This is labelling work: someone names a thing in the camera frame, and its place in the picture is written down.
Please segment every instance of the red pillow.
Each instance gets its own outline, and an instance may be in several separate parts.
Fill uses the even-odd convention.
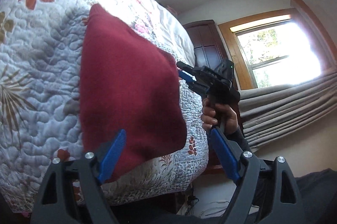
[[[83,42],[80,122],[85,152],[126,130],[126,146],[110,181],[186,143],[173,57],[99,4],[90,10]]]

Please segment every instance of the window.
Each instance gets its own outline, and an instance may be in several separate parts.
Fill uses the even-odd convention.
[[[301,83],[319,76],[334,61],[295,8],[245,17],[219,28],[241,89]]]

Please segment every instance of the black tool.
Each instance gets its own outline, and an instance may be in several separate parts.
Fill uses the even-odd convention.
[[[80,159],[62,162],[54,158],[34,203],[31,224],[118,224],[100,185],[112,175],[126,143],[126,132],[120,130],[109,141]],[[74,197],[73,180],[80,180],[87,212],[80,213]]]
[[[238,102],[240,94],[233,88],[234,64],[224,59],[212,70],[178,62],[179,76],[202,97],[211,95],[213,104]],[[250,151],[225,137],[225,121],[213,126],[209,139],[228,178],[236,184],[235,193],[221,217],[220,224],[244,224],[253,203],[258,179],[264,179],[265,197],[255,223],[303,224],[305,215],[295,178],[284,157],[274,161],[257,158]]]

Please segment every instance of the hand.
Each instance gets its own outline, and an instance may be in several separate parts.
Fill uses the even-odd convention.
[[[213,125],[217,125],[218,121],[214,118],[216,112],[221,113],[221,115],[225,116],[226,125],[225,125],[225,133],[226,135],[230,135],[234,133],[238,127],[238,118],[234,110],[227,104],[215,104],[215,109],[211,107],[211,102],[208,98],[203,100],[203,108],[201,115],[201,120],[203,121],[203,129],[208,132]]]

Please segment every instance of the gray sleeve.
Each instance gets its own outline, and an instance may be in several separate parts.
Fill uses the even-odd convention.
[[[240,130],[240,127],[237,128],[237,130],[230,134],[230,135],[227,135],[226,138],[228,140],[233,140],[234,142],[236,142],[240,148],[242,149],[242,151],[250,151],[251,152],[251,149],[248,145],[248,142],[245,140],[241,130]]]

